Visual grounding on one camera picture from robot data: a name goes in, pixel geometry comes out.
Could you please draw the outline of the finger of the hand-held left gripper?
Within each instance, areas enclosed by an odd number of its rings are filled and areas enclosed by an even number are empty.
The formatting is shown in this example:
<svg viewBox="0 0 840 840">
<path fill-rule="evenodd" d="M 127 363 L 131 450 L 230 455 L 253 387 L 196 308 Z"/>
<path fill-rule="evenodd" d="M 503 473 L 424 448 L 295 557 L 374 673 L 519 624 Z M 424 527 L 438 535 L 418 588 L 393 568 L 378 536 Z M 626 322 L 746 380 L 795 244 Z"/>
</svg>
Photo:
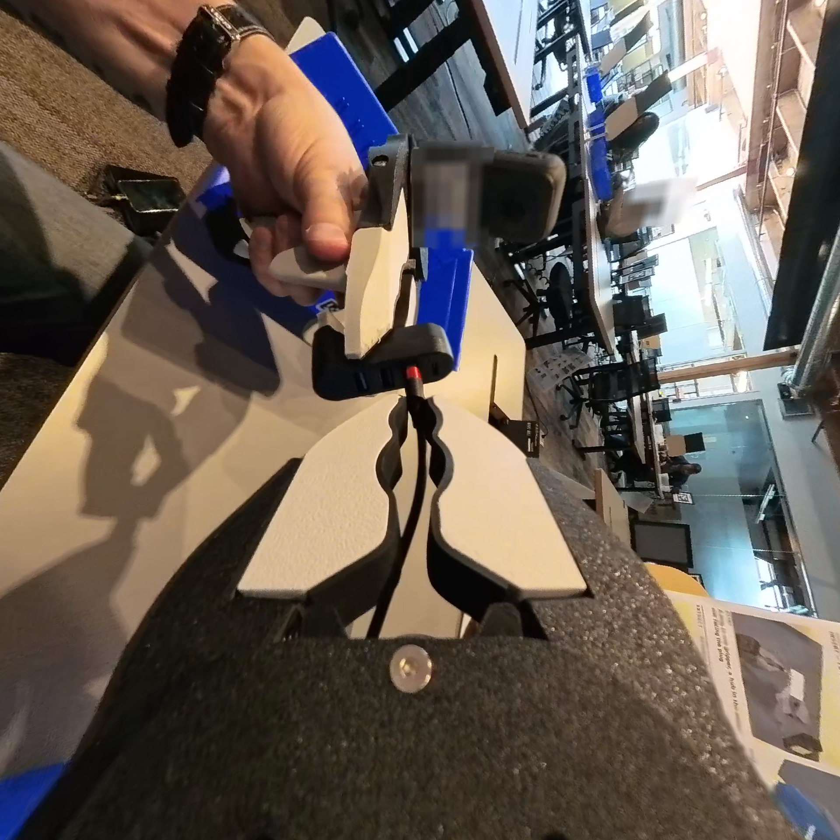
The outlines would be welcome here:
<svg viewBox="0 0 840 840">
<path fill-rule="evenodd" d="M 346 266 L 343 307 L 344 353 L 359 360 L 394 326 L 415 323 L 415 279 L 403 270 L 409 261 L 409 226 L 397 219 L 384 227 L 357 229 Z"/>
<path fill-rule="evenodd" d="M 344 333 L 344 310 L 320 310 L 317 317 L 303 330 L 301 339 L 312 346 L 316 333 L 322 328 L 331 328 L 340 335 Z"/>
</svg>

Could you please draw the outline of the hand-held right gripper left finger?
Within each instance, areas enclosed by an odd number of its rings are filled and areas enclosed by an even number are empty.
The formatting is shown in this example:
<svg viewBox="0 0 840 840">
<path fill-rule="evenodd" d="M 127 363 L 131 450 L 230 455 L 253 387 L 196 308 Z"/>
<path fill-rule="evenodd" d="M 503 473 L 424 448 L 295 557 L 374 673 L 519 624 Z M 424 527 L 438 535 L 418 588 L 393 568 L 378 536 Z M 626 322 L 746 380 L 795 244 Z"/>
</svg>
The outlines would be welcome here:
<svg viewBox="0 0 840 840">
<path fill-rule="evenodd" d="M 271 599 L 375 599 L 400 541 L 403 399 L 390 394 L 303 457 L 238 583 Z"/>
</svg>

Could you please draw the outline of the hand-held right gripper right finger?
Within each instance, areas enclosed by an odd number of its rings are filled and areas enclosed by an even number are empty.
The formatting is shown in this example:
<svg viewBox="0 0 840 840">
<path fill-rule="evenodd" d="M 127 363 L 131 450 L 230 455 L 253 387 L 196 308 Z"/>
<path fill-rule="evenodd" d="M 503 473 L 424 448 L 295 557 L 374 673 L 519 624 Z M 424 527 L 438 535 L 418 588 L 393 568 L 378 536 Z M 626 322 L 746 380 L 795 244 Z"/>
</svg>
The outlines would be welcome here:
<svg viewBox="0 0 840 840">
<path fill-rule="evenodd" d="M 504 434 L 440 396 L 427 400 L 434 483 L 427 574 L 446 601 L 551 601 L 586 582 L 529 466 Z"/>
</svg>

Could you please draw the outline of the black usb hub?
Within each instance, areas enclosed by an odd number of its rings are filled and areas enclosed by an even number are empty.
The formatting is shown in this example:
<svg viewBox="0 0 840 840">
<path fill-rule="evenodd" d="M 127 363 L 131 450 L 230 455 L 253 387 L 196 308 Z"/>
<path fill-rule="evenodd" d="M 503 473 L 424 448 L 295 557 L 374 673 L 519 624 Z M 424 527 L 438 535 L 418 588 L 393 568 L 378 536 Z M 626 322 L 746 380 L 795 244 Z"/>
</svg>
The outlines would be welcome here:
<svg viewBox="0 0 840 840">
<path fill-rule="evenodd" d="M 455 369 L 443 328 L 432 323 L 393 328 L 359 360 L 347 358 L 343 335 L 331 328 L 320 329 L 311 347 L 312 388 L 331 402 L 403 392 L 411 368 L 423 383 L 439 382 Z"/>
</svg>

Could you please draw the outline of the person's left hand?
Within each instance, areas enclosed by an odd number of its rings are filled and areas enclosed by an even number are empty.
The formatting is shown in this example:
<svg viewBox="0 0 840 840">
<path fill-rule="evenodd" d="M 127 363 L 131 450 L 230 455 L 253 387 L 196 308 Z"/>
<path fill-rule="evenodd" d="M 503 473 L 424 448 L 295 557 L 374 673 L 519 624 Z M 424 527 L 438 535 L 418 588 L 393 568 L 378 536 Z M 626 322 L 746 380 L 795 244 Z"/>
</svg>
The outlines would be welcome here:
<svg viewBox="0 0 840 840">
<path fill-rule="evenodd" d="M 263 35 L 230 53 L 208 105 L 203 140 L 230 176 L 250 226 L 248 257 L 272 295 L 310 306 L 319 290 L 273 278 L 280 252 L 344 262 L 366 177 L 339 116 L 289 56 Z"/>
</svg>

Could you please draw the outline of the wooden top desk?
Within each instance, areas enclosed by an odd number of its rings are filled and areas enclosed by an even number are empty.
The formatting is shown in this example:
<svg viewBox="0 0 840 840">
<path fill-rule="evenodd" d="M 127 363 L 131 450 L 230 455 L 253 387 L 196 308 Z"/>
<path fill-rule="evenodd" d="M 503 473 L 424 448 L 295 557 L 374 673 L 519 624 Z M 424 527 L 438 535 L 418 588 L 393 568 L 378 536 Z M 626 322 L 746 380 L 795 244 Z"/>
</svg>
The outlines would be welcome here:
<svg viewBox="0 0 840 840">
<path fill-rule="evenodd" d="M 511 110 L 519 128 L 525 130 L 530 123 L 539 2 L 466 1 L 462 5 L 495 114 Z"/>
<path fill-rule="evenodd" d="M 613 357 L 616 352 L 616 332 L 613 317 L 612 271 L 598 224 L 600 203 L 594 189 L 592 175 L 592 142 L 589 118 L 594 106 L 585 82 L 580 84 L 579 116 L 576 139 L 579 145 L 581 199 L 577 203 L 580 220 L 574 244 L 575 281 L 582 289 L 582 306 L 595 340 Z"/>
</svg>

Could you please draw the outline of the black office chair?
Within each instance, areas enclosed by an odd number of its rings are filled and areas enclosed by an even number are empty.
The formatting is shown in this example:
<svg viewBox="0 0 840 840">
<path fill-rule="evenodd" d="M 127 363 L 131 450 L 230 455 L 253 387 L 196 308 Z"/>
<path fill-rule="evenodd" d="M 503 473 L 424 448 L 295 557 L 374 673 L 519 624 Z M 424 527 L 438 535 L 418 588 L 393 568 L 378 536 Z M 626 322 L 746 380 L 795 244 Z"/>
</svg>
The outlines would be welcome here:
<svg viewBox="0 0 840 840">
<path fill-rule="evenodd" d="M 537 346 L 536 339 L 547 337 L 549 333 L 560 334 L 554 341 L 566 340 L 574 335 L 579 321 L 577 316 L 580 313 L 575 308 L 574 283 L 569 267 L 562 258 L 558 258 L 546 265 L 545 269 L 547 273 L 541 274 L 545 285 L 531 290 L 531 298 L 522 315 L 522 319 L 530 325 L 528 341 L 531 347 Z M 553 329 L 540 333 L 540 321 L 546 314 L 553 322 Z"/>
</svg>

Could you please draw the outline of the printed plastic bag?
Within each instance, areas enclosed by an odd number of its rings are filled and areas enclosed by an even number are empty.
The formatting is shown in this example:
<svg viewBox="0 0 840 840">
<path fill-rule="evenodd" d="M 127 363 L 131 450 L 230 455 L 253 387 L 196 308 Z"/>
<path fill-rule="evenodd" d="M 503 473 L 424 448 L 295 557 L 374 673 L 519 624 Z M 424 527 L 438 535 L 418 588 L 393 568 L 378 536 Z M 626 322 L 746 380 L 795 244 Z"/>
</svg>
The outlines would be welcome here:
<svg viewBox="0 0 840 840">
<path fill-rule="evenodd" d="M 577 371 L 588 368 L 592 358 L 576 347 L 561 349 L 558 353 L 549 353 L 545 357 L 534 359 L 528 369 L 526 382 L 536 392 L 553 392 L 567 378 Z"/>
</svg>

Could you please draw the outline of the black floor box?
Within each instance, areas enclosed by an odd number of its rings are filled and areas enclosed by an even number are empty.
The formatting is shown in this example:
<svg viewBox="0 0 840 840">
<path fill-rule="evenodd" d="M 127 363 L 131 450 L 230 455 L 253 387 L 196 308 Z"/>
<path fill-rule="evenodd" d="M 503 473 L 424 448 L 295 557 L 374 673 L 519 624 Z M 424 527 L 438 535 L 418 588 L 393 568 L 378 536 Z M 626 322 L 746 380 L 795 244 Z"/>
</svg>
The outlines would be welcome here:
<svg viewBox="0 0 840 840">
<path fill-rule="evenodd" d="M 102 168 L 87 197 L 143 238 L 158 238 L 186 200 L 176 178 L 115 164 Z"/>
</svg>

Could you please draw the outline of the black wristwatch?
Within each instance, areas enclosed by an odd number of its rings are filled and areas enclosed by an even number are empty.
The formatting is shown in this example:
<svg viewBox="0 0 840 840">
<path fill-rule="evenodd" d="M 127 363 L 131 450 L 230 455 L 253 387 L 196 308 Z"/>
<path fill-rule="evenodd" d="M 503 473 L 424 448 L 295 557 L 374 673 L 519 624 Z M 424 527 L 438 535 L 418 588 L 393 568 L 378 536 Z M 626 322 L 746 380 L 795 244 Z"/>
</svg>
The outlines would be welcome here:
<svg viewBox="0 0 840 840">
<path fill-rule="evenodd" d="M 176 148 L 203 138 L 208 104 L 230 53 L 270 31 L 235 3 L 201 5 L 179 41 L 165 85 L 164 121 Z"/>
</svg>

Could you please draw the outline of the printed instruction board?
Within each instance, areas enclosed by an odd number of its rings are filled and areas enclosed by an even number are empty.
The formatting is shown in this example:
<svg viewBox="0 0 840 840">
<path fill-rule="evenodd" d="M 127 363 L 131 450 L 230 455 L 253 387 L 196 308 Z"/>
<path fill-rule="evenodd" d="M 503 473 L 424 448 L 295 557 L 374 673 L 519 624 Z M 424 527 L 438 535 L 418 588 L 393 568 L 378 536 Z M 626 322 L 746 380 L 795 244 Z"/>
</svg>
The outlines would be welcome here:
<svg viewBox="0 0 840 840">
<path fill-rule="evenodd" d="M 803 838 L 839 838 L 839 625 L 712 598 L 699 576 L 656 563 L 722 708 Z"/>
</svg>

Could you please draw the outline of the silver ceiling pipe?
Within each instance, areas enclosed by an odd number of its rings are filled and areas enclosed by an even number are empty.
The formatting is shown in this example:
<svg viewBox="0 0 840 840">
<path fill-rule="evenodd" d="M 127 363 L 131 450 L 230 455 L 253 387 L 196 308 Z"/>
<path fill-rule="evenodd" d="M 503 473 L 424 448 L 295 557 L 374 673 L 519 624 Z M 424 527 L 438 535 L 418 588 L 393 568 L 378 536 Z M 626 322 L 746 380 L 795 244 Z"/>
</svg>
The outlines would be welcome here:
<svg viewBox="0 0 840 840">
<path fill-rule="evenodd" d="M 813 391 L 833 353 L 832 343 L 838 331 L 839 256 L 834 249 L 822 276 L 811 316 L 805 328 L 789 385 L 804 395 Z"/>
</svg>

